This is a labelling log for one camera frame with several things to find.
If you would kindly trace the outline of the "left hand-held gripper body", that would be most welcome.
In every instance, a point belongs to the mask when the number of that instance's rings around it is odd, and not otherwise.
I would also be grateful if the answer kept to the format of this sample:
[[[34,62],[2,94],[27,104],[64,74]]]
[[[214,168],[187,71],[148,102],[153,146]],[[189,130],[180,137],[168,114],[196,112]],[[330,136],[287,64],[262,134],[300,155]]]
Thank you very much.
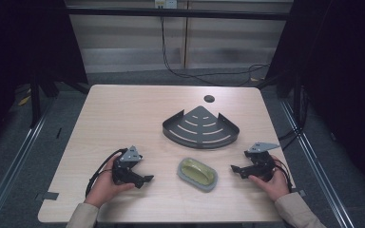
[[[121,155],[118,156],[112,168],[112,179],[114,182],[133,183],[141,180],[141,176],[134,173],[132,168],[142,159],[135,146],[122,149]]]

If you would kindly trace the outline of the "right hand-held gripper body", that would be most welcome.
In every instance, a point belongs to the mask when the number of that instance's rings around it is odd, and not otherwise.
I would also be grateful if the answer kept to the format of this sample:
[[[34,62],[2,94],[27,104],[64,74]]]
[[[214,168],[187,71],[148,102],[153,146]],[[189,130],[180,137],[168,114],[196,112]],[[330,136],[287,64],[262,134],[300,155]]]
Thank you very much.
[[[269,181],[273,176],[273,169],[276,164],[269,154],[269,151],[278,148],[279,145],[270,142],[256,142],[244,152],[244,155],[253,163],[244,167],[244,172],[250,173],[250,176],[256,176],[263,181]]]

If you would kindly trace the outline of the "person's left hand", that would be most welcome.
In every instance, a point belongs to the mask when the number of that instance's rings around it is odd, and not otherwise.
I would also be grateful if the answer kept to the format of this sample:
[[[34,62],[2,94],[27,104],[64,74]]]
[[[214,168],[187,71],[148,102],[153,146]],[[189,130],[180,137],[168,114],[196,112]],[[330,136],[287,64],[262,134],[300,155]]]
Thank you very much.
[[[117,158],[118,155],[114,155],[99,172],[97,180],[94,182],[90,192],[86,196],[85,203],[100,208],[118,194],[135,187],[133,183],[114,183],[112,179],[112,167],[113,162]]]

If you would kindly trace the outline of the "person's right hand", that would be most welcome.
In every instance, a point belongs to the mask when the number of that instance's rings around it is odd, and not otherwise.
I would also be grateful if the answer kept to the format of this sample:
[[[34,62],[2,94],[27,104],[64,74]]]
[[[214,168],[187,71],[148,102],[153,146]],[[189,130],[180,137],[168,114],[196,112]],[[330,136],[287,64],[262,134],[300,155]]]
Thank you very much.
[[[269,181],[264,181],[256,176],[249,176],[248,179],[262,189],[270,200],[276,201],[290,193],[286,176],[284,175],[281,162],[276,156],[272,156],[276,164],[273,177]]]

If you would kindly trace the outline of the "grey soap dish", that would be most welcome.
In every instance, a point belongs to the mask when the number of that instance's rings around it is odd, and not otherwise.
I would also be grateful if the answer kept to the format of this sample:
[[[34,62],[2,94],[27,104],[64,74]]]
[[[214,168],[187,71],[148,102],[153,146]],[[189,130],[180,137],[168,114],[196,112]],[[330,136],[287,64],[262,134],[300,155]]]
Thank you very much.
[[[191,184],[192,186],[196,187],[197,189],[203,191],[203,192],[211,192],[217,185],[218,183],[218,180],[219,180],[219,176],[218,176],[218,173],[216,172],[215,169],[211,168],[210,166],[208,166],[215,174],[215,180],[214,182],[211,184],[211,185],[208,185],[208,186],[204,186],[204,185],[201,185],[199,183],[196,183],[194,182],[193,180],[190,180],[188,177],[186,177],[182,172],[181,172],[181,166],[182,166],[182,162],[186,159],[192,159],[192,160],[195,160],[193,158],[184,158],[180,161],[179,165],[178,165],[178,169],[177,169],[177,175],[185,182]]]

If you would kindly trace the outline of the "yellow soap bar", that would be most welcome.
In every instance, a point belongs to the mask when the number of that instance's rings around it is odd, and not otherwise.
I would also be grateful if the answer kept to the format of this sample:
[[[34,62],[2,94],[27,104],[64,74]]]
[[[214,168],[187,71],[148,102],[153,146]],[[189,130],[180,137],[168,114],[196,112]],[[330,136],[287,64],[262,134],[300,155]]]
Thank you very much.
[[[204,186],[211,185],[215,180],[215,174],[208,166],[192,159],[182,162],[181,172],[190,180]]]

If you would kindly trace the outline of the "dark grey metal corner shelf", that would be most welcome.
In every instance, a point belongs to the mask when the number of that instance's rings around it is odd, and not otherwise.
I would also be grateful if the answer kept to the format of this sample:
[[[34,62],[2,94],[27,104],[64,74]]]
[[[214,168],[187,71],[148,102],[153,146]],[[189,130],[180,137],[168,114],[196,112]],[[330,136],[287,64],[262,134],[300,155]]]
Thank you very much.
[[[221,113],[213,115],[199,105],[163,122],[163,134],[172,142],[195,149],[216,149],[233,143],[240,129]]]

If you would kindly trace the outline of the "black metal stand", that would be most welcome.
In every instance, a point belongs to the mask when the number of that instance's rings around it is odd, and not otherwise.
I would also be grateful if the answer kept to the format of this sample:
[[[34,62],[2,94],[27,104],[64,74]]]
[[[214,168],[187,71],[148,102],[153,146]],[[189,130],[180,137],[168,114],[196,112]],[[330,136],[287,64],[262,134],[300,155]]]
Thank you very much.
[[[42,117],[40,91],[43,91],[49,98],[56,97],[59,94],[59,90],[54,83],[54,80],[47,75],[31,76],[30,82],[30,97],[32,107],[32,119],[30,127],[33,128],[37,125]]]
[[[307,120],[308,114],[308,97],[301,84],[301,77],[294,72],[281,72],[273,76],[267,76],[263,81],[256,85],[258,89],[264,89],[267,86],[275,86],[276,93],[280,99],[288,99],[292,95],[291,116],[294,118],[294,132],[300,133]]]

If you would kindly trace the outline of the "black horizontal bar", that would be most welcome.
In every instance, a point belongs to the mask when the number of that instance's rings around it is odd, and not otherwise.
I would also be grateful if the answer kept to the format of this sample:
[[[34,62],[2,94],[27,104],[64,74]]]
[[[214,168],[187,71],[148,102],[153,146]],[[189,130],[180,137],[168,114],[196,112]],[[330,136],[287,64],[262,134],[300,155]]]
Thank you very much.
[[[117,16],[158,16],[185,18],[217,18],[244,20],[287,21],[293,18],[289,13],[220,11],[198,9],[120,9],[120,8],[83,8],[67,7],[65,12],[78,15],[117,15]]]

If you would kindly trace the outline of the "metal floor rail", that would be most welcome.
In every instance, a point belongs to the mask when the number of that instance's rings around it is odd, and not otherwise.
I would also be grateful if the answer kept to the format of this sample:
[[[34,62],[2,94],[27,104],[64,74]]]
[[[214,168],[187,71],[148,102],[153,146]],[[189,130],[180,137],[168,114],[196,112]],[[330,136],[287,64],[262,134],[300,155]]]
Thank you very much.
[[[5,173],[5,176],[0,181],[0,211],[8,198],[10,190],[14,185],[15,180],[17,179],[20,170],[24,166],[26,159],[29,155],[31,148],[33,147],[36,139],[38,138],[47,118],[48,113],[50,112],[53,104],[55,103],[55,98],[49,98],[47,101],[47,105],[42,112],[41,116],[37,119],[36,123],[32,128],[29,129],[28,135],[23,140],[20,148],[17,151],[14,160],[9,166],[9,169]]]
[[[313,146],[296,122],[293,108],[286,100],[280,100],[279,102],[289,124],[296,133],[296,139],[316,176],[317,182],[327,199],[339,226],[341,228],[355,228],[347,209],[323,169]]]

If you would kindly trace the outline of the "white wall outlet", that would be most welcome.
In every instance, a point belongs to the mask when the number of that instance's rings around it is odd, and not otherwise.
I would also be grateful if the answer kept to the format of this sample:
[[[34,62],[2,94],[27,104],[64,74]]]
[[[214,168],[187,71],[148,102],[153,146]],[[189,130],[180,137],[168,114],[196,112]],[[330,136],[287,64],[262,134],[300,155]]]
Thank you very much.
[[[154,0],[156,9],[170,9],[176,10],[178,8],[177,0]]]

